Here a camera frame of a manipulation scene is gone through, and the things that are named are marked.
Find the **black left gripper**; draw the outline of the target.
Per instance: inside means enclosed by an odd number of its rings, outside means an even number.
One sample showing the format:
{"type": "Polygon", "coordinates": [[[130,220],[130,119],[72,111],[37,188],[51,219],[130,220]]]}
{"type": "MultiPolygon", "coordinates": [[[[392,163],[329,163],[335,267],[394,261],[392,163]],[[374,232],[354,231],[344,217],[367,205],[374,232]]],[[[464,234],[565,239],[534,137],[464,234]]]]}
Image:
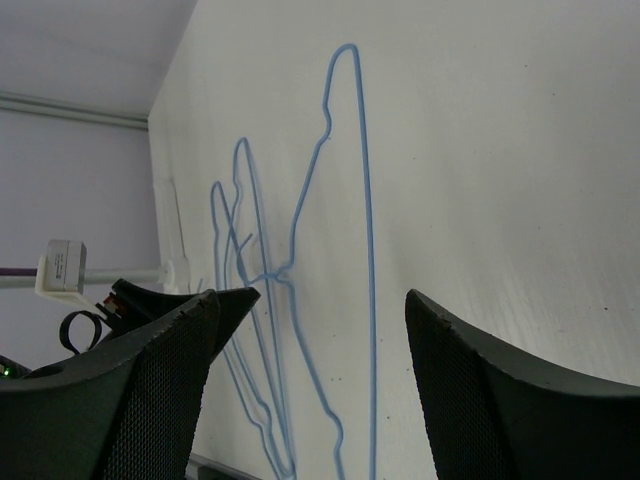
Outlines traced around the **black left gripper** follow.
{"type": "MultiPolygon", "coordinates": [[[[219,322],[212,361],[251,312],[261,294],[254,287],[216,292],[219,303],[219,322]]],[[[96,312],[79,310],[63,318],[59,327],[59,341],[66,350],[77,350],[70,331],[77,317],[84,317],[93,325],[93,336],[86,347],[91,350],[100,343],[118,338],[177,309],[195,294],[166,294],[147,290],[124,279],[112,286],[112,293],[102,304],[95,304],[96,312]]]]}

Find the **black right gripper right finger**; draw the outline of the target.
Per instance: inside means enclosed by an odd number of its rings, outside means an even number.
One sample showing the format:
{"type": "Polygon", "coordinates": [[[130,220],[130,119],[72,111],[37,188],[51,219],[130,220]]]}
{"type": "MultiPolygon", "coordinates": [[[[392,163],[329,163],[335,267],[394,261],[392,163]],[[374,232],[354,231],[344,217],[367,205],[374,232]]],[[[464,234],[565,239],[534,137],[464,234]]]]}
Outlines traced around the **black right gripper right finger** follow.
{"type": "Polygon", "coordinates": [[[534,356],[417,290],[405,323],[438,478],[638,478],[638,387],[534,356]]]}

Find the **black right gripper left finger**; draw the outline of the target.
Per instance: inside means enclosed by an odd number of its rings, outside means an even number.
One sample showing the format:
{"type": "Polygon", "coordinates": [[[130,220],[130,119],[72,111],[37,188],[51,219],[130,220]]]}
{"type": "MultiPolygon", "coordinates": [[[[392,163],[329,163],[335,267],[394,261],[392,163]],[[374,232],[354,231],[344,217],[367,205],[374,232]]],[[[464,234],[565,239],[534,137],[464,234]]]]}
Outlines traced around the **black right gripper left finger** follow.
{"type": "Polygon", "coordinates": [[[182,479],[218,343],[213,291],[1,382],[4,479],[182,479]]]}

